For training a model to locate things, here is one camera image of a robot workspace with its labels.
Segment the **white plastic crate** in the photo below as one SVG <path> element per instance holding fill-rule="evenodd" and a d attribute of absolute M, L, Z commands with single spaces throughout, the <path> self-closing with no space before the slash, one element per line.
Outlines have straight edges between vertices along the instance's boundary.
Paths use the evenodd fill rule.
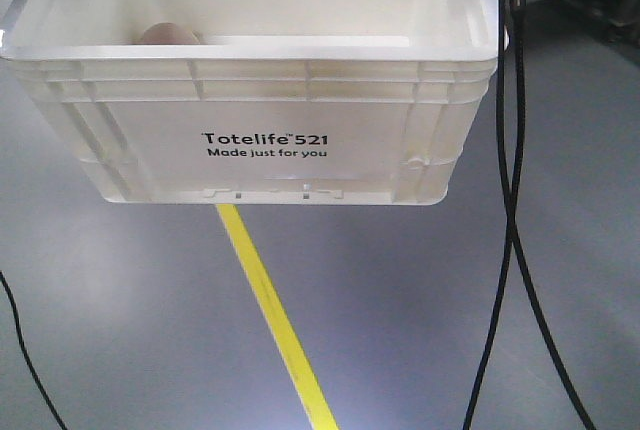
<path fill-rule="evenodd" d="M 133 45 L 159 22 L 201 45 Z M 117 202 L 432 204 L 496 0 L 15 0 L 1 56 Z"/>

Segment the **beige round object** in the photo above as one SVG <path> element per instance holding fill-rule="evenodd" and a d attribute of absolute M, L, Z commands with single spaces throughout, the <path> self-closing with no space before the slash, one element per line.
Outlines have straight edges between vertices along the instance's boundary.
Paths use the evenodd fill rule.
<path fill-rule="evenodd" d="M 189 30 L 175 23 L 158 23 L 149 28 L 137 45 L 198 45 L 200 42 Z"/>

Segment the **black cable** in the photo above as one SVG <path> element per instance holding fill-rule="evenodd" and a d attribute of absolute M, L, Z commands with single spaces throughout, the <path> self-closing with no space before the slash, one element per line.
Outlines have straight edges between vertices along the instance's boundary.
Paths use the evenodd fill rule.
<path fill-rule="evenodd" d="M 514 46 L 515 46 L 515 58 L 516 58 L 516 85 L 517 85 L 517 107 L 518 107 L 518 134 L 524 135 L 525 131 L 525 119 L 526 119 L 526 87 L 525 87 L 525 73 L 524 73 L 524 17 L 525 17 L 526 0 L 511 0 L 511 14 L 513 17 L 513 34 L 514 34 Z M 502 140 L 502 146 L 500 148 L 501 153 L 506 153 L 504 148 L 504 138 Z M 524 282 L 525 289 L 527 291 L 527 297 L 531 304 L 531 309 L 536 318 L 538 328 L 544 339 L 544 343 L 547 347 L 547 351 L 551 356 L 553 365 L 556 368 L 558 376 L 562 381 L 562 385 L 573 404 L 580 420 L 587 430 L 596 430 L 591 417 L 587 413 L 578 392 L 576 391 L 569 373 L 560 357 L 560 352 L 553 340 L 549 325 L 547 324 L 544 312 L 540 305 L 540 301 L 536 294 L 535 286 L 531 278 L 529 271 L 529 265 L 525 258 L 524 249 L 522 248 L 522 242 L 518 231 L 518 225 L 516 222 L 515 208 L 513 201 L 509 197 L 509 193 L 505 194 L 505 211 L 507 213 L 507 230 L 510 233 L 511 240 L 518 260 L 518 266 L 520 267 L 520 274 L 522 275 L 522 281 Z"/>
<path fill-rule="evenodd" d="M 524 159 L 524 139 L 526 130 L 526 87 L 525 87 L 525 67 L 524 67 L 524 20 L 525 20 L 525 8 L 526 0 L 510 0 L 511 15 L 513 17 L 514 25 L 514 47 L 515 47 L 515 60 L 516 60 L 516 86 L 517 86 L 517 137 L 516 137 L 516 150 L 514 156 L 514 167 L 512 180 L 509 181 L 508 165 L 507 165 L 507 152 L 505 146 L 505 117 L 504 117 L 504 75 L 505 75 L 505 54 L 504 54 L 504 28 L 505 28 L 505 7 L 506 0 L 499 0 L 499 48 L 498 48 L 498 75 L 497 75 L 497 91 L 496 91 L 496 140 L 498 146 L 498 163 L 500 169 L 500 183 L 502 187 L 502 194 L 504 200 L 504 208 L 507 214 L 507 229 L 505 234 L 505 243 L 503 251 L 503 259 L 500 270 L 500 278 L 498 282 L 498 289 L 496 290 L 496 297 L 491 314 L 491 322 L 487 339 L 485 342 L 485 348 L 480 360 L 476 379 L 473 386 L 469 405 L 465 416 L 463 425 L 464 430 L 471 428 L 473 420 L 473 414 L 477 405 L 480 389 L 482 387 L 482 381 L 486 368 L 491 355 L 491 350 L 495 340 L 498 322 L 500 318 L 500 311 L 502 308 L 502 302 L 504 299 L 504 292 L 507 282 L 507 276 L 509 272 L 509 264 L 511 257 L 511 248 L 515 249 L 518 266 L 520 267 L 520 273 L 525 285 L 527 297 L 531 304 L 531 308 L 536 318 L 536 322 L 544 339 L 545 345 L 551 356 L 556 371 L 562 381 L 571 403 L 573 404 L 578 416 L 580 417 L 584 427 L 587 430 L 596 430 L 591 418 L 589 417 L 584 405 L 582 404 L 580 397 L 569 374 L 566 370 L 564 363 L 560 357 L 558 349 L 555 345 L 551 331 L 546 322 L 542 307 L 538 300 L 535 287 L 531 278 L 528 264 L 522 248 L 522 242 L 518 232 L 516 222 L 516 209 L 518 201 L 518 193 L 520 188 L 520 178 L 522 173 L 522 163 Z"/>
<path fill-rule="evenodd" d="M 36 369 L 33 366 L 33 363 L 31 362 L 31 357 L 29 357 L 29 352 L 27 351 L 27 346 L 24 343 L 24 337 L 22 335 L 22 327 L 20 326 L 20 314 L 18 313 L 18 306 L 16 305 L 16 300 L 13 297 L 13 292 L 11 291 L 11 287 L 9 286 L 9 282 L 7 282 L 6 278 L 4 277 L 2 270 L 0 270 L 0 282 L 2 282 L 4 291 L 7 294 L 7 297 L 9 298 L 9 303 L 11 304 L 11 311 L 13 312 L 13 322 L 16 326 L 18 343 L 20 345 L 20 350 L 22 351 L 22 356 L 24 357 L 24 361 L 27 363 L 27 367 L 29 367 L 29 372 L 31 373 L 31 377 L 33 378 L 33 381 L 36 383 L 38 390 L 40 390 L 40 394 L 42 395 L 42 398 L 47 404 L 47 407 L 49 407 L 49 411 L 51 412 L 51 415 L 53 415 L 53 418 L 56 419 L 58 426 L 62 430 L 68 430 L 67 425 L 64 423 L 64 420 L 62 420 L 62 417 L 60 417 L 60 414 L 56 410 L 56 407 L 51 401 L 51 398 L 49 398 L 49 395 L 47 394 L 47 391 L 45 390 L 44 385 L 42 385 L 42 382 L 40 381 L 40 376 L 38 375 L 38 372 L 36 372 Z"/>
<path fill-rule="evenodd" d="M 506 0 L 498 0 L 498 70 L 497 70 L 497 82 L 496 82 L 496 120 L 497 128 L 504 128 L 504 82 L 505 82 L 505 23 L 506 23 Z M 506 170 L 506 156 L 504 162 L 504 168 Z M 513 193 L 510 189 L 509 177 L 506 175 L 505 178 L 502 178 L 501 172 L 501 182 L 502 182 L 502 190 L 506 192 L 507 195 L 511 194 L 513 196 L 514 207 L 518 199 L 518 188 L 520 186 L 520 169 L 522 165 L 517 165 L 517 160 L 514 162 L 514 171 L 513 171 Z M 478 370 L 476 372 L 476 377 L 473 382 L 473 389 L 471 391 L 471 397 L 469 398 L 469 403 L 467 405 L 467 411 L 465 414 L 464 423 L 462 425 L 463 430 L 469 430 L 471 428 L 471 424 L 473 422 L 473 416 L 475 413 L 476 406 L 478 404 L 478 398 L 480 397 L 480 390 L 482 388 L 482 382 L 484 380 L 484 375 L 487 370 L 487 365 L 489 364 L 489 358 L 491 357 L 491 350 L 493 349 L 493 342 L 496 338 L 496 333 L 498 330 L 498 322 L 500 320 L 500 312 L 502 310 L 502 302 L 504 300 L 505 288 L 507 285 L 507 277 L 509 274 L 509 265 L 511 263 L 511 248 L 512 242 L 510 238 L 510 232 L 507 229 L 505 231 L 504 238 L 504 248 L 502 254 L 502 264 L 500 268 L 500 277 L 498 280 L 498 288 L 496 290 L 496 296 L 493 303 L 493 309 L 491 311 L 491 321 L 489 323 L 489 331 L 487 333 L 487 338 L 484 345 L 484 350 L 482 352 L 482 357 L 480 359 L 480 363 L 478 365 Z"/>

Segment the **yellow floor line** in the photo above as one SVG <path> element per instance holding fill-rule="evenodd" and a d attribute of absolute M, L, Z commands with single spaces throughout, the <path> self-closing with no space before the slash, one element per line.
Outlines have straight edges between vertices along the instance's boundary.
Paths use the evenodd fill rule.
<path fill-rule="evenodd" d="M 339 430 L 287 312 L 235 205 L 216 205 L 314 430 Z"/>

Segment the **epoxy floor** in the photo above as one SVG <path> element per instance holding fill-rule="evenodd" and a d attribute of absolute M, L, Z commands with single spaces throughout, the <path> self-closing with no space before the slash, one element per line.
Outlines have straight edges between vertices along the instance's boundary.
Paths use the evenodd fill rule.
<path fill-rule="evenodd" d="M 530 7 L 519 218 L 594 421 L 636 430 L 640 51 L 598 31 Z M 342 430 L 462 425 L 502 253 L 493 94 L 436 206 L 241 208 Z M 309 428 L 214 208 L 103 201 L 3 63 L 0 266 L 70 429 Z M 4 296 L 0 428 L 57 428 Z M 581 428 L 517 271 L 474 428 Z"/>

